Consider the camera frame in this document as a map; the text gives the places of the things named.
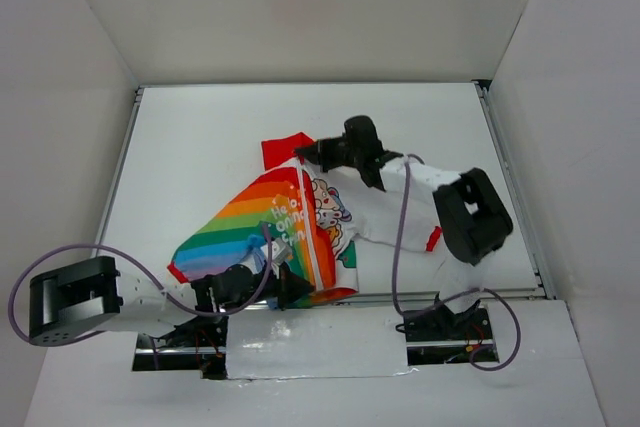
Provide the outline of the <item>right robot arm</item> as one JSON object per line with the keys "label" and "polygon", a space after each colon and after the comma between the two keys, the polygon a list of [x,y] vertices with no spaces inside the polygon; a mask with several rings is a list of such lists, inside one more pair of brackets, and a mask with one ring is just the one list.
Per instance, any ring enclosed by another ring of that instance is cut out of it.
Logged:
{"label": "right robot arm", "polygon": [[513,231],[513,221],[486,172],[447,171],[415,154],[386,149],[368,116],[348,119],[338,137],[295,148],[305,165],[327,181],[328,200],[317,216],[329,223],[329,209],[348,212],[344,232],[394,249],[391,291],[398,291],[400,252],[429,253],[444,245],[448,268],[434,305],[406,313],[404,323],[433,328],[446,338],[467,330],[479,307],[485,262]]}

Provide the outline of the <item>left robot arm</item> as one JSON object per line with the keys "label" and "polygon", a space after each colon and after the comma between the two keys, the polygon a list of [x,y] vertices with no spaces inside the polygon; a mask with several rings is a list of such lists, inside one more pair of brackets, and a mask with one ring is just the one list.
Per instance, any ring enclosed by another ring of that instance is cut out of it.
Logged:
{"label": "left robot arm", "polygon": [[183,287],[157,287],[142,274],[121,272],[110,256],[39,274],[29,283],[28,341],[58,347],[90,332],[136,332],[182,346],[196,329],[226,321],[230,311],[268,300],[286,309],[314,291],[285,262],[267,278],[249,264],[246,259]]}

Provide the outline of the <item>rainbow and white kids jacket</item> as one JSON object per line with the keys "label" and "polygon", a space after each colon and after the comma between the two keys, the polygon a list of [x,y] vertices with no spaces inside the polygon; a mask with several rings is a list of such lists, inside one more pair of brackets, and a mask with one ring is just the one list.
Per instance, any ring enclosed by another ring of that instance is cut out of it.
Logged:
{"label": "rainbow and white kids jacket", "polygon": [[342,205],[329,209],[329,223],[318,220],[318,200],[328,200],[327,181],[294,153],[315,140],[303,132],[261,143],[264,171],[174,252],[171,275],[189,284],[250,261],[259,273],[278,238],[293,252],[287,262],[295,274],[314,285],[314,292],[289,307],[308,307],[344,299],[358,292],[357,239],[344,232],[348,217]]}

